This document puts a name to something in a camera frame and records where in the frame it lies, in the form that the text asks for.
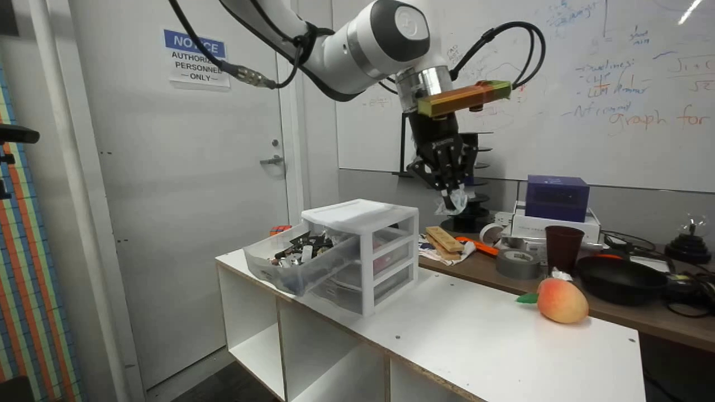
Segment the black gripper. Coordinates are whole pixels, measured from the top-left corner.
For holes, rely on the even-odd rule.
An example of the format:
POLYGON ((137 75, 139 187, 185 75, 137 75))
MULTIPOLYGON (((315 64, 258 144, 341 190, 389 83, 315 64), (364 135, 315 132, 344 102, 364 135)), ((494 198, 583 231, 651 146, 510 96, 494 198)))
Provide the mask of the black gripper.
POLYGON ((416 144, 416 158, 406 173, 434 187, 459 187, 473 179, 479 153, 476 135, 460 135, 453 115, 430 119, 411 115, 409 125, 416 144))

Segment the white franka robot arm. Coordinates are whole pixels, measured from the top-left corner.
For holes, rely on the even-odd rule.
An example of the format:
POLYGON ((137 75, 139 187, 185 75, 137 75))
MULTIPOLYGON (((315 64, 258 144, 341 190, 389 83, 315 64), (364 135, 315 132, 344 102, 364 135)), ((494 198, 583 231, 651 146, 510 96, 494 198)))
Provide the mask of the white franka robot arm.
POLYGON ((305 21, 287 0, 220 0, 240 26, 292 65, 290 75, 277 81, 214 56, 196 36, 179 0, 167 4, 209 64, 253 87, 281 89, 303 71, 328 98, 354 102, 372 86, 391 81, 416 144, 416 162, 406 173, 435 190, 459 190, 473 179, 479 139, 459 132, 456 112, 480 112, 485 104, 507 98, 529 83, 546 61, 543 32, 534 22, 510 21, 487 29, 450 68, 441 55, 438 29, 421 0, 372 0, 337 32, 305 21), (523 29, 529 41, 519 77, 456 89, 463 68, 510 29, 523 29))

